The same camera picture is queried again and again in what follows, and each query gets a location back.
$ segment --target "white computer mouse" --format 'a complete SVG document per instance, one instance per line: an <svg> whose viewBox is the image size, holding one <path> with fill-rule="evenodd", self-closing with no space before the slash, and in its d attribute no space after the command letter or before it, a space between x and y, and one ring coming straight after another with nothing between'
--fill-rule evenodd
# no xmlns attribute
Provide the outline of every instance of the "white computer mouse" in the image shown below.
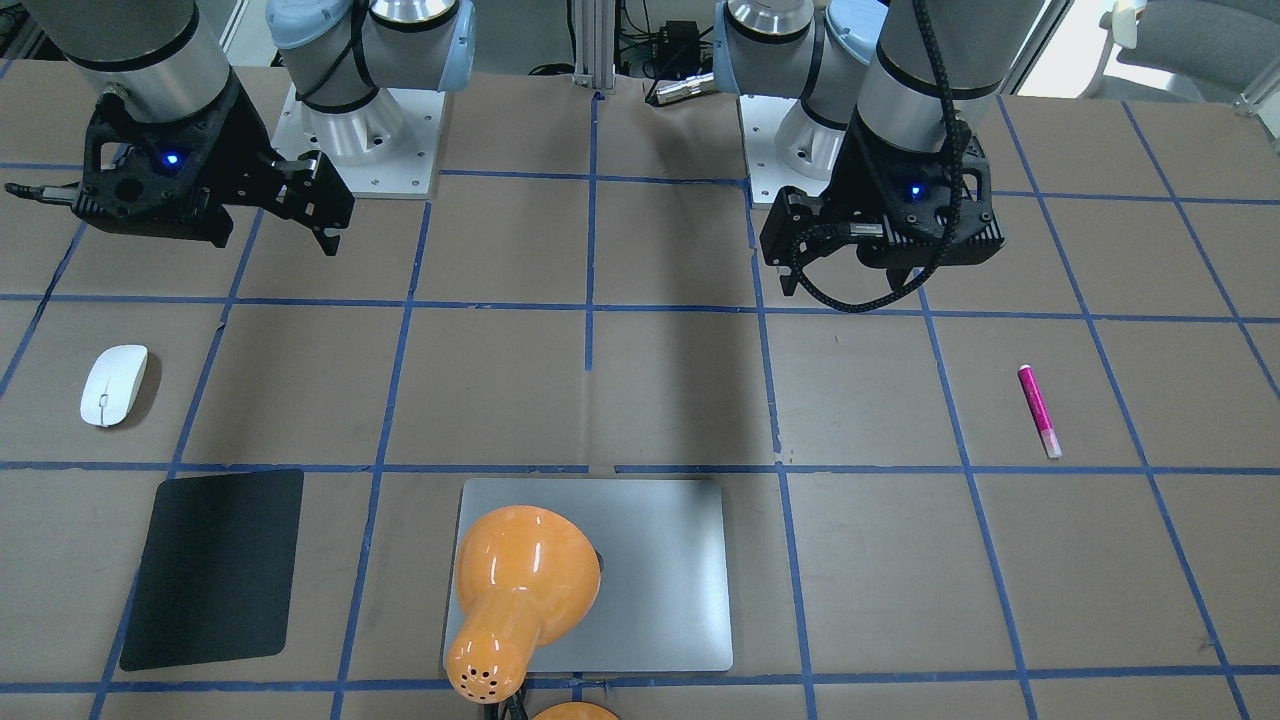
<svg viewBox="0 0 1280 720"><path fill-rule="evenodd" d="M124 420L138 397L146 369L147 348L141 345L116 345L102 351L84 380L81 419L100 428Z"/></svg>

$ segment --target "lamp shade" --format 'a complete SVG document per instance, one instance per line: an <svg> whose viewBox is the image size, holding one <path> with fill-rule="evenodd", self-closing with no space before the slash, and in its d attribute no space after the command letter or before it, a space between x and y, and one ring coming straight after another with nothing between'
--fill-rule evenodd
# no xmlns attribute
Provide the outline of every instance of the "lamp shade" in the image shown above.
<svg viewBox="0 0 1280 720"><path fill-rule="evenodd" d="M445 670L454 689L484 705L515 694L534 651L573 629L600 589L586 536L529 505L476 520L458 546L453 577L465 620Z"/></svg>

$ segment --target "cable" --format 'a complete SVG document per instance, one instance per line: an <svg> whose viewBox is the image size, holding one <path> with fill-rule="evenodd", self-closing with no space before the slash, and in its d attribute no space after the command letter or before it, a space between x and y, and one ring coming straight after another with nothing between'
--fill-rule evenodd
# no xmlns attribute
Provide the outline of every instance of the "cable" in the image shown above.
<svg viewBox="0 0 1280 720"><path fill-rule="evenodd" d="M369 12L369 0L356 0L352 4L351 37L347 40L347 45L343 46L342 51L338 53L338 56L333 59L333 63L330 63L328 68L325 68L325 72L320 76L320 79L317 79L315 85L311 86L310 90L307 90L306 92L297 94L297 99L300 102L306 102L312 95L319 92L320 88L324 87L324 83L329 82L329 79L333 78L333 74L338 72L338 67L342 65L342 61L347 59L347 55L349 55L351 51L356 49L356 45L364 42L362 33L360 31L361 27L364 27L365 13L367 12Z"/></svg>
<svg viewBox="0 0 1280 720"><path fill-rule="evenodd" d="M692 47L695 42L700 42L713 29L716 29L714 26L704 29L700 33L698 33L698 37L695 37L694 40L686 40L685 44L680 46L680 50L672 53L671 58L667 58L667 61L663 63L663 65L660 68L658 68L657 64L654 65L653 85L649 86L649 92L644 94L644 101L645 102L649 102L650 100L653 100L653 97L658 94L658 81L662 79L662 73L667 72L667 68L669 68L671 64L675 63L676 59L680 58L680 55L685 50L689 50L690 47Z"/></svg>
<svg viewBox="0 0 1280 720"><path fill-rule="evenodd" d="M888 295L877 297L876 300L868 302L859 302L856 305L842 302L818 290L818 287L813 284L813 281L804 274L804 268L800 265L800 246L812 237L819 234L819 232L831 232L832 225L817 225L796 234L791 242L791 272L795 273L796 281L804 286L805 291L808 291L814 300L822 302L827 307L840 310L841 313L868 313L892 302L897 302L899 300L915 292L942 265L947 254L951 251L952 243L955 242L956 225L960 219L960 206L964 202L965 187L963 176L965 149L960 142L964 137L964 128L960 118L956 115L951 82L947 78L946 65L942 64L942 51L938 49L938 38L933 35L933 23L929 20L929 10L925 8L924 0L911 0L911 9L915 12L915 24L919 26L920 38L924 41L924 51L929 56L929 68L933 70L933 82L938 86L938 95L942 100L942 124L946 128L947 135L947 140L943 142L942 149L943 151L950 152L950 158L946 163L947 181L951 184L951 196L947 205L948 217L946 218L946 225L942 228L942 240L940 241L941 246L938 247L938 251L924 265L924 268L920 269L919 274L911 278L911 281L901 288L895 290Z"/></svg>
<svg viewBox="0 0 1280 720"><path fill-rule="evenodd" d="M568 24L568 51L577 63L577 33L573 32L573 0L564 0L564 22Z"/></svg>

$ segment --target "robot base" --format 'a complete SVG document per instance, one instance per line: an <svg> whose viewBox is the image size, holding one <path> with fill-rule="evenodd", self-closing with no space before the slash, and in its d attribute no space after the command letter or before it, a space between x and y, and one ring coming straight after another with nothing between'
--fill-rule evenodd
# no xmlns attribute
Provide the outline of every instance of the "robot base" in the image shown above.
<svg viewBox="0 0 1280 720"><path fill-rule="evenodd" d="M340 150L325 147L324 143L312 143L311 138L315 135L308 127L306 109L294 99L293 86L289 86L289 92L285 95L271 145L285 158L297 158L307 150L323 150L356 197L425 200L435 178L445 95L430 90L402 88L384 92L390 92L396 99L403 115L403 128L407 131L401 132L401 137L387 147L344 158ZM356 117L358 111L349 115ZM353 122L360 124L361 118ZM364 128L352 127L344 133L330 128L334 136L348 137L361 129Z"/></svg>

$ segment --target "pink marker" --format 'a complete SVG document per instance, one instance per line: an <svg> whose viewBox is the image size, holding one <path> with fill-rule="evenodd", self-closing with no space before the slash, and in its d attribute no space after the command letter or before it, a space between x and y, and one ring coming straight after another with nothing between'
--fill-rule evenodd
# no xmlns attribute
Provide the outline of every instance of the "pink marker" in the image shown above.
<svg viewBox="0 0 1280 720"><path fill-rule="evenodd" d="M1023 395L1027 396L1027 406L1036 420L1036 429L1041 433L1041 442L1044 443L1044 455L1050 456L1050 459L1061 457L1062 446L1057 443L1057 433L1053 432L1053 420L1050 419L1048 409L1044 407L1044 398L1041 397L1039 386L1036 383L1036 373L1032 372L1030 365L1023 365L1018 369L1018 380L1023 383Z"/></svg>

